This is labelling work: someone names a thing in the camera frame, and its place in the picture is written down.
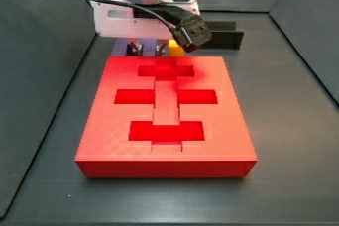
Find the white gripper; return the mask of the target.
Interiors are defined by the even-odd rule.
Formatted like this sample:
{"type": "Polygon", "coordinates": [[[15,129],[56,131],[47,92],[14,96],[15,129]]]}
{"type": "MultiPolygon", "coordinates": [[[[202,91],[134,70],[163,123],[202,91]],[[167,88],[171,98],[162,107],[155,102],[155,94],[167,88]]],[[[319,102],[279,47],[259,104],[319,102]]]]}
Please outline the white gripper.
{"type": "Polygon", "coordinates": [[[166,52],[169,40],[174,39],[171,31],[157,19],[135,18],[135,6],[154,5],[178,6],[201,15],[198,0],[109,0],[114,4],[90,1],[94,9],[95,30],[103,37],[131,38],[127,44],[130,56],[143,56],[143,45],[135,38],[158,39],[155,55],[162,57],[166,52]]]}

